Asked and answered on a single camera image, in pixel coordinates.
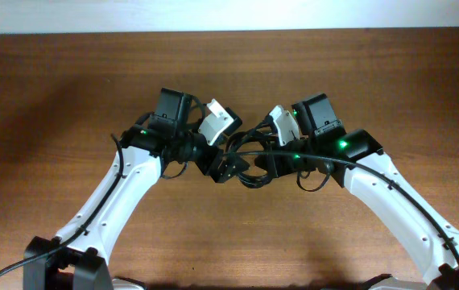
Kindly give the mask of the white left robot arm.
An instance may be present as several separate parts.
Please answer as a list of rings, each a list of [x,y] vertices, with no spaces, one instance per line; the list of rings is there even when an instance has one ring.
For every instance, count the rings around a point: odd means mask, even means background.
[[[117,139],[110,170],[75,217],[51,240],[33,238],[24,255],[39,259],[24,266],[23,288],[143,289],[108,269],[131,214],[171,162],[195,163],[202,174],[215,176],[222,157],[217,143],[241,124],[216,100],[203,104],[191,94],[161,89],[156,109]]]

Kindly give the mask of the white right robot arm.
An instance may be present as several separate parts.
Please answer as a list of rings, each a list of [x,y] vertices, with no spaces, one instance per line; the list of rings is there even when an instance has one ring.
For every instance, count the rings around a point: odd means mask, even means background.
[[[404,179],[367,131],[347,132],[323,93],[276,106],[265,122],[277,140],[255,163],[275,177],[318,171],[363,202],[393,234],[421,282],[378,275],[361,289],[459,289],[459,230]]]

